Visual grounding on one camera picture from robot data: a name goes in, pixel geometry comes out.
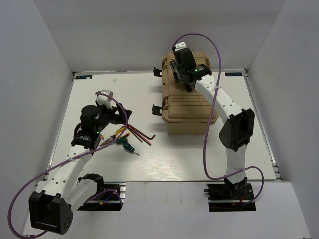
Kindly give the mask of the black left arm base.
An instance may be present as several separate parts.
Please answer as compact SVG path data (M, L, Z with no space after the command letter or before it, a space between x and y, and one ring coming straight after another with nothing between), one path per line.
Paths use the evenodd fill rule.
M110 199L117 199L118 202L123 204L123 197L120 196L121 184L107 184L104 178L99 174L86 174L81 178L82 180L91 180L96 183L96 192L93 196L89 197L85 203L93 200L101 200L106 203Z

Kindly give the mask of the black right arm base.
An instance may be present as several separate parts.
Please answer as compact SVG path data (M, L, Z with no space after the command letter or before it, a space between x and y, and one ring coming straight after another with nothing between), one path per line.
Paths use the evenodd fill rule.
M225 184L207 184L207 188L204 189L204 193L208 194L210 200L252 200L254 194L251 184L247 184L245 187L232 192L231 189Z

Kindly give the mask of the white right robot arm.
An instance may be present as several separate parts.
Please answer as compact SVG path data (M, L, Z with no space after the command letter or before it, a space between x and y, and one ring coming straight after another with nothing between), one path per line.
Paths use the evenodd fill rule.
M201 93L218 112L223 127L219 139L226 148L225 194L238 198L247 185L245 153L254 129L255 114L244 109L218 85L211 70L204 64L196 64L192 51L184 42L173 48L175 60L170 65L176 82L183 82L187 90L194 88Z

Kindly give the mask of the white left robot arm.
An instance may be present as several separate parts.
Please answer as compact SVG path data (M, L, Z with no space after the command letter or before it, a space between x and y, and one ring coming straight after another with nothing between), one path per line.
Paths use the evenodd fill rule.
M33 228L65 234L73 221L74 211L91 196L99 199L105 194L102 176L79 174L96 152L100 133L109 124L125 125L131 110L121 104L96 103L82 108L80 123L74 130L69 153L57 172L41 192L33 192L28 200L30 223Z

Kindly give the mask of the tan plastic toolbox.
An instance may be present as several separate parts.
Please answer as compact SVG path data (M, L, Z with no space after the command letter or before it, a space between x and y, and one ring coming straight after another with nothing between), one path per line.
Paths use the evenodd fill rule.
M154 76L162 78L162 106L152 106L152 114L161 116L170 135L204 135L211 104L196 90L188 92L184 83L177 83L170 65L173 52L162 60L162 69L154 68Z

